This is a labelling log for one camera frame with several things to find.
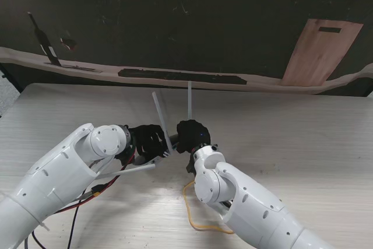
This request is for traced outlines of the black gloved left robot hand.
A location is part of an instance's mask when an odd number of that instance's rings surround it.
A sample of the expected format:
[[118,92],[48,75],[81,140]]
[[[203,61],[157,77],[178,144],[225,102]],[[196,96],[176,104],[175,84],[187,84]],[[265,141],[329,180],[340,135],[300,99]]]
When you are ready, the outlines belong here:
[[136,151],[133,164],[140,166],[152,162],[156,157],[167,157],[167,142],[162,127],[159,125],[140,125],[129,128],[131,136],[135,140]]

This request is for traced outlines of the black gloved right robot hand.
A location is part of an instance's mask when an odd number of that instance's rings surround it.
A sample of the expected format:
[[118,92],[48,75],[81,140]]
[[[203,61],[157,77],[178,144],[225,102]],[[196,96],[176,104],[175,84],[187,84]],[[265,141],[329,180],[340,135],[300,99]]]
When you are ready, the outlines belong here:
[[192,149],[201,144],[211,144],[209,130],[196,120],[180,121],[177,125],[177,152],[191,153]]

